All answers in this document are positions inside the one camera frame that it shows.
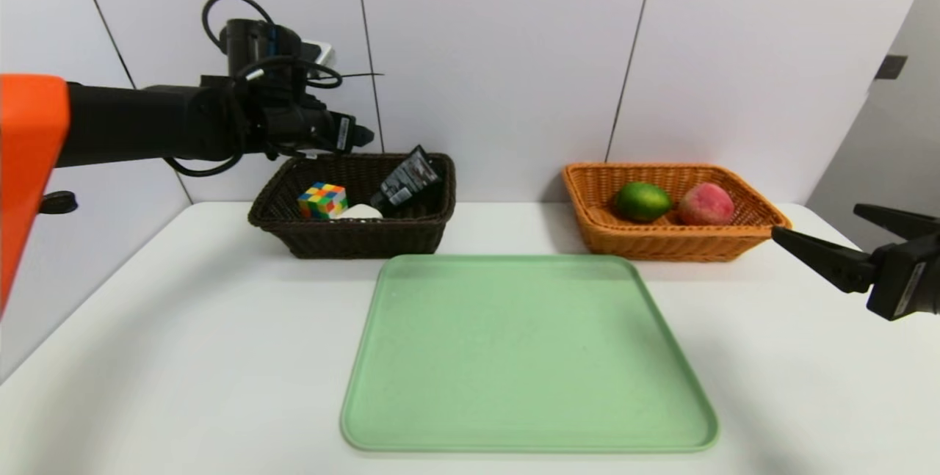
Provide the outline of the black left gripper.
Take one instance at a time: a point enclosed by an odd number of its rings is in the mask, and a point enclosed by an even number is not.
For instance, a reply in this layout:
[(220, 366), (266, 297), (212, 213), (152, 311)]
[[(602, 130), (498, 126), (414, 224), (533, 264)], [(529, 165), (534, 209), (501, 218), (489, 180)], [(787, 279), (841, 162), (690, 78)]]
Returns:
[(373, 130), (355, 124), (355, 117), (329, 110), (323, 103), (289, 104), (298, 129), (289, 143), (292, 154), (349, 153), (352, 147), (366, 147), (374, 141)]

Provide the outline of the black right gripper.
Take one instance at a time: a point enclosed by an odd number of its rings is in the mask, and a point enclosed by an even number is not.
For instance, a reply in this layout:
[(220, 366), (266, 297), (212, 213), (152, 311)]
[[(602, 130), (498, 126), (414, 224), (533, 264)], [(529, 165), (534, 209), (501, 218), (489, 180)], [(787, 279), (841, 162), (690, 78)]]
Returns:
[(775, 226), (771, 238), (842, 292), (870, 291), (867, 310), (884, 320), (939, 312), (939, 218), (872, 204), (855, 204), (853, 213), (902, 238), (872, 256), (813, 236)]

